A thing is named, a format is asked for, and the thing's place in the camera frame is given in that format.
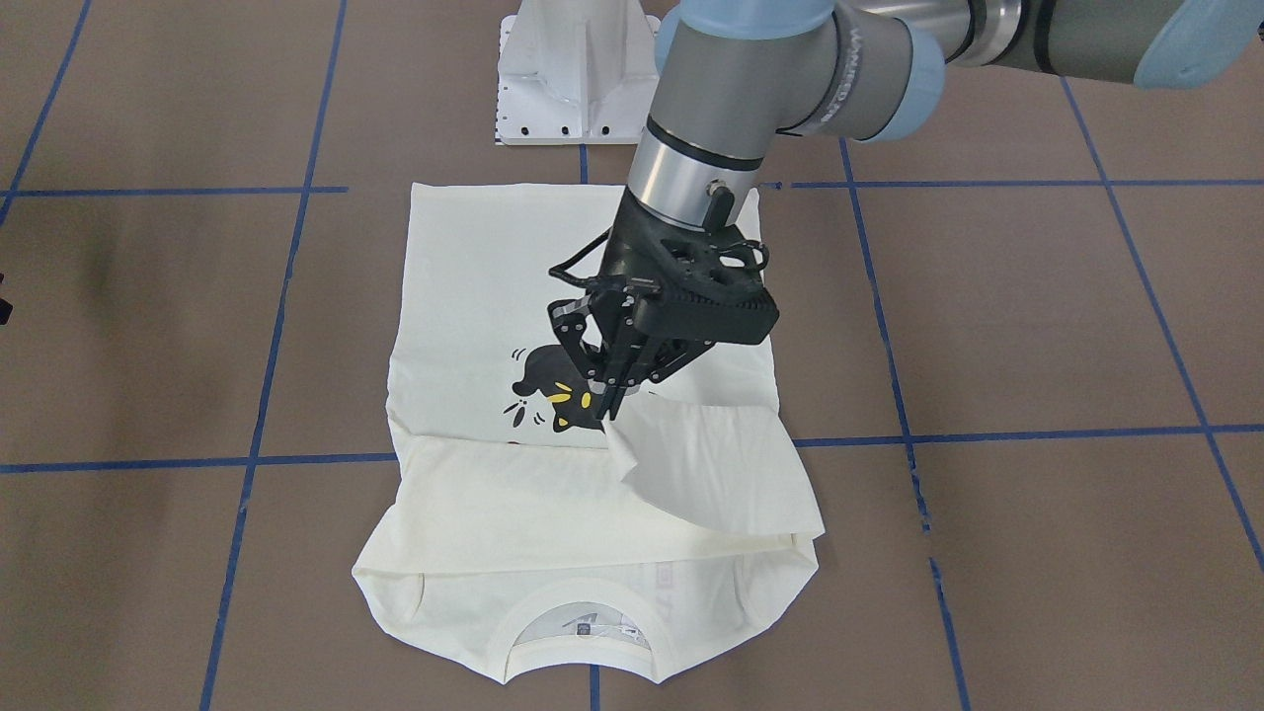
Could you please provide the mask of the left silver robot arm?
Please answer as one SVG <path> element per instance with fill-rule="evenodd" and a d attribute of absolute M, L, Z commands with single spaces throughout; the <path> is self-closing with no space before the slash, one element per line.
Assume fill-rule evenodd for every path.
<path fill-rule="evenodd" d="M 924 125 L 949 65 L 1189 89 L 1258 35 L 1259 1 L 683 1 L 656 40 L 652 97 L 581 299 L 549 305 L 592 388 L 592 417 L 710 347 L 758 344 L 779 319 L 767 249 L 741 233 L 775 135 L 899 140 Z"/>

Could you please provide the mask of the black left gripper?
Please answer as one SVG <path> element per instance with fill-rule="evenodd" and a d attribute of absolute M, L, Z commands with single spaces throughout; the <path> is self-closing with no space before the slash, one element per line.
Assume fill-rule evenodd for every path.
<path fill-rule="evenodd" d="M 624 194 L 604 233 L 568 261 L 550 267 L 551 277 L 584 294 L 579 300 L 551 302 L 549 319 L 578 373 L 597 382 L 598 423 L 613 423 L 628 388 L 672 376 L 715 343 L 647 337 L 637 329 L 635 307 L 659 291 L 659 285 L 638 276 L 643 261 L 631 249 L 631 237 L 650 229 L 652 221 L 691 232 L 718 232 L 731 225 L 731 194 L 713 194 L 702 226 L 683 228 L 664 221 L 632 194 Z"/>

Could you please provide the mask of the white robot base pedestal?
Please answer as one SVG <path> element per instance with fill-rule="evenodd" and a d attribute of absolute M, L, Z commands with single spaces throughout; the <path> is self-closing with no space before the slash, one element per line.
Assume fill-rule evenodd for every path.
<path fill-rule="evenodd" d="M 501 19 L 494 139 L 633 145 L 659 86 L 659 18 L 638 1 L 523 1 Z"/>

